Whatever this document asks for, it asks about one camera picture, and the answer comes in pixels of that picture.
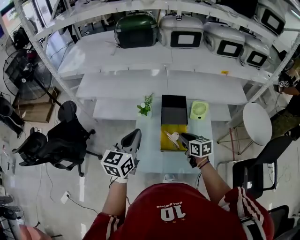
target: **floor fan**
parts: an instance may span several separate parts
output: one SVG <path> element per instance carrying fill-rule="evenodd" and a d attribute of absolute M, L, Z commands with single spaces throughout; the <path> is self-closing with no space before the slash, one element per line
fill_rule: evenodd
<path fill-rule="evenodd" d="M 6 59 L 3 79 L 7 89 L 22 100 L 36 100 L 47 94 L 61 106 L 48 91 L 52 74 L 32 49 L 21 49 Z"/>

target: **storage case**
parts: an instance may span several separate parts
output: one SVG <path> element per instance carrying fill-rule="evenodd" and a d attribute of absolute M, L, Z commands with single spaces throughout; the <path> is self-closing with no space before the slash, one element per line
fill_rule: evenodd
<path fill-rule="evenodd" d="M 204 24 L 204 43 L 214 54 L 237 58 L 244 47 L 245 35 L 221 22 Z"/>
<path fill-rule="evenodd" d="M 255 14 L 258 0 L 218 0 L 217 4 L 228 6 L 239 14 L 252 18 Z"/>
<path fill-rule="evenodd" d="M 277 35 L 280 35 L 285 26 L 285 12 L 278 0 L 259 0 L 256 9 L 256 19 Z"/>
<path fill-rule="evenodd" d="M 270 55 L 269 47 L 251 34 L 245 35 L 246 42 L 240 54 L 242 64 L 260 68 Z"/>
<path fill-rule="evenodd" d="M 166 15 L 159 22 L 158 39 L 168 48 L 198 48 L 203 36 L 200 19 L 191 16 Z"/>
<path fill-rule="evenodd" d="M 148 13 L 132 13 L 121 18 L 114 35 L 122 48 L 147 47 L 156 43 L 158 27 L 155 18 Z"/>

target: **tiled floor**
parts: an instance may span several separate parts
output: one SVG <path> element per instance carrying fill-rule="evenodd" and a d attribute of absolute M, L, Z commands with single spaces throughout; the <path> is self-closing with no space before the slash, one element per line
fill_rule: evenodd
<path fill-rule="evenodd" d="M 53 46 L 49 54 L 53 54 L 61 46 Z M 66 94 L 59 98 L 60 102 L 68 99 Z M 95 102 L 86 100 L 83 102 L 87 112 L 93 111 Z M 42 129 L 46 134 L 54 126 L 57 118 L 58 106 L 55 106 L 49 124 L 31 123 L 34 127 Z M 135 128 L 135 121 L 116 121 L 102 120 L 99 123 L 91 121 L 78 109 L 79 121 L 87 129 L 95 128 L 96 135 L 88 141 L 88 150 L 104 153 L 105 149 L 112 147 L 120 138 L 125 136 Z M 213 122 L 213 137 L 216 140 L 220 135 L 227 131 L 222 122 Z M 25 124 L 25 132 L 28 135 L 31 125 Z M 11 133 L 9 142 L 11 148 L 16 148 L 25 140 L 25 135 L 17 140 L 15 133 Z M 283 204 L 290 207 L 291 213 L 299 210 L 300 203 L 300 170 L 298 147 L 300 142 L 293 142 L 278 160 L 278 188 L 276 191 L 264 192 L 258 201 L 267 209 L 274 208 Z M 255 158 L 262 147 L 253 144 L 242 156 L 235 156 L 236 159 Z M 233 159 L 232 153 L 222 146 L 214 143 L 215 165 L 219 161 L 229 161 Z M 95 212 L 83 209 L 70 200 L 66 204 L 59 203 L 65 191 L 71 194 L 71 198 L 83 206 L 95 209 L 100 212 L 108 193 L 109 177 L 104 173 L 100 161 L 94 156 L 87 156 L 83 166 L 86 175 L 80 178 L 77 169 L 70 172 L 54 168 L 52 165 L 39 165 L 21 167 L 19 155 L 16 155 L 15 176 L 5 176 L 4 184 L 6 191 L 15 197 L 16 202 L 25 211 L 26 224 L 36 225 L 39 221 L 39 228 L 46 231 L 49 235 L 63 234 L 65 240 L 79 240 L 88 230 L 96 217 Z M 219 173 L 226 181 L 231 184 L 232 165 L 226 169 L 220 166 Z M 270 186 L 268 168 L 264 169 L 264 184 Z M 195 184 L 196 175 L 178 176 L 180 180 Z M 127 195 L 132 202 L 137 195 L 146 187 L 162 182 L 163 175 L 157 173 L 140 173 L 129 176 Z M 206 194 L 202 179 L 200 179 L 199 190 Z"/>

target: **potted plant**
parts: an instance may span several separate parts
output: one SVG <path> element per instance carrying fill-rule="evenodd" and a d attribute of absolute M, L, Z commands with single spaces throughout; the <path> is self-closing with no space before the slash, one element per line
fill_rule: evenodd
<path fill-rule="evenodd" d="M 139 109 L 139 112 L 137 113 L 138 116 L 146 116 L 151 117 L 152 115 L 152 100 L 153 100 L 154 93 L 151 93 L 148 96 L 145 96 L 144 102 L 141 103 L 141 105 L 137 105 L 137 108 Z"/>

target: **hand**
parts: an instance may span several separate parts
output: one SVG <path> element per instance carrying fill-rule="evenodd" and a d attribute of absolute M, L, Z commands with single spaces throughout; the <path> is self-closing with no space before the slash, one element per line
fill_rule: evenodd
<path fill-rule="evenodd" d="M 195 157 L 195 161 L 197 163 L 197 167 L 201 167 L 204 165 L 208 160 L 208 157 Z"/>

